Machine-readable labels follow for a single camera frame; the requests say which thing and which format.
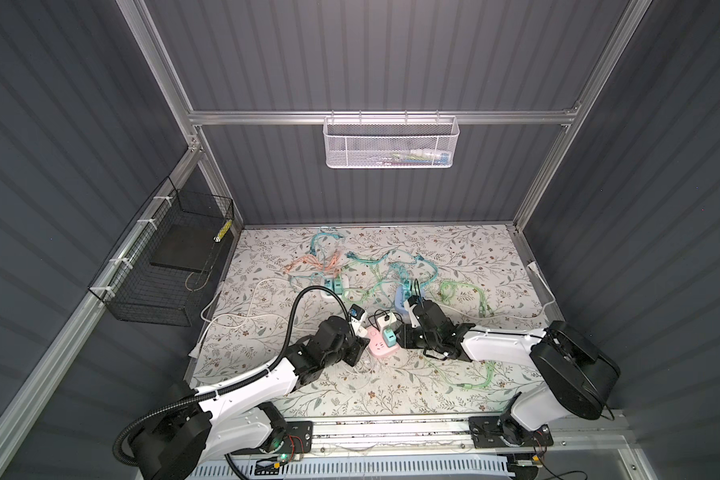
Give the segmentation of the teal charger plug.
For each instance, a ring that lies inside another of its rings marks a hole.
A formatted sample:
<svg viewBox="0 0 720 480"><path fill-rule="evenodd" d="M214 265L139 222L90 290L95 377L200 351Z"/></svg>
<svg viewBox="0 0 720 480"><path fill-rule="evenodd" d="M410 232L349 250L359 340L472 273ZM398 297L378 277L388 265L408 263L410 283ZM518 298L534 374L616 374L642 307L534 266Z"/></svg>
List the teal charger plug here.
<svg viewBox="0 0 720 480"><path fill-rule="evenodd" d="M397 337L393 330L385 328L382 331L382 336L387 347L392 348L397 345Z"/></svg>

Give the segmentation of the pink power strip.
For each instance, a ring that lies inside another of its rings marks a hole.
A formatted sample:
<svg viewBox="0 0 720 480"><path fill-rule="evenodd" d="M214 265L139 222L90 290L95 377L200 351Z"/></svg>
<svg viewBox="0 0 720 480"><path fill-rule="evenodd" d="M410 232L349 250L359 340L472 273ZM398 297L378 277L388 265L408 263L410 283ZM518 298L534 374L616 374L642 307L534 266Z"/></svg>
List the pink power strip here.
<svg viewBox="0 0 720 480"><path fill-rule="evenodd" d="M368 350L372 356L377 359L383 359L389 357L400 350L400 345L397 341L397 345L389 348L386 346L382 332L379 332L375 327L368 327L367 338L369 339Z"/></svg>

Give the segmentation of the white charger plug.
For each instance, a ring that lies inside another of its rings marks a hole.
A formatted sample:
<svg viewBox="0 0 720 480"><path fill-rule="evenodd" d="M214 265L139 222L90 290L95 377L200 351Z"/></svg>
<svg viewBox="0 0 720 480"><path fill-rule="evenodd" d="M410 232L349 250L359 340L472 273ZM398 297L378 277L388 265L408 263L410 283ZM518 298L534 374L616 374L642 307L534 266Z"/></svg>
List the white charger plug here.
<svg viewBox="0 0 720 480"><path fill-rule="evenodd" d="M377 311L373 316L372 323L379 332L383 332L386 328L389 328L396 321L397 318L393 312Z"/></svg>

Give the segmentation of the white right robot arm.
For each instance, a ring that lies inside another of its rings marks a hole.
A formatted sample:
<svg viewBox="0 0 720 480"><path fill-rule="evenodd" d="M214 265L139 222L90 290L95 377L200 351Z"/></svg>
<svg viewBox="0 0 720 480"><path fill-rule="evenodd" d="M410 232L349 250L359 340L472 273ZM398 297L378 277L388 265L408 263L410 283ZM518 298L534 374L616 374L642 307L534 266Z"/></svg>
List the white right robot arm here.
<svg viewBox="0 0 720 480"><path fill-rule="evenodd" d="M434 360L495 361L533 367L541 375L541 383L516 393L491 425L491 433L511 446L537 438L550 422L569 414L598 420L610 409L619 366L565 321L510 331L456 324L437 303L420 296L403 306L408 319L397 331L403 347Z"/></svg>

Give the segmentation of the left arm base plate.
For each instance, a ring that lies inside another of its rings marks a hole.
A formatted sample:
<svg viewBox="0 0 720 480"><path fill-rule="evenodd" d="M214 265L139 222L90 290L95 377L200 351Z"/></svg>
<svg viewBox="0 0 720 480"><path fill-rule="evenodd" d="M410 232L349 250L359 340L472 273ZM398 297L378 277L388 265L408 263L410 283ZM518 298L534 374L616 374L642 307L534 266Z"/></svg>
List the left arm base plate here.
<svg viewBox="0 0 720 480"><path fill-rule="evenodd" d="M262 445L252 451L260 454L305 454L312 449L314 423L311 421L290 421L276 426Z"/></svg>

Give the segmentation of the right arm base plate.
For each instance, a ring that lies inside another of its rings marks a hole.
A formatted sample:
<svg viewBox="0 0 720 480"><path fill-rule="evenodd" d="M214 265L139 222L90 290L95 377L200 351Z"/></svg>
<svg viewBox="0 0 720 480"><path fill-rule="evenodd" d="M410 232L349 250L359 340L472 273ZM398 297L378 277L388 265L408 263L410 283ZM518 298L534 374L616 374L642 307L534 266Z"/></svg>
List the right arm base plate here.
<svg viewBox="0 0 720 480"><path fill-rule="evenodd" d="M530 431L510 417L500 415L471 416L468 430L477 448L549 447L554 444L547 425Z"/></svg>

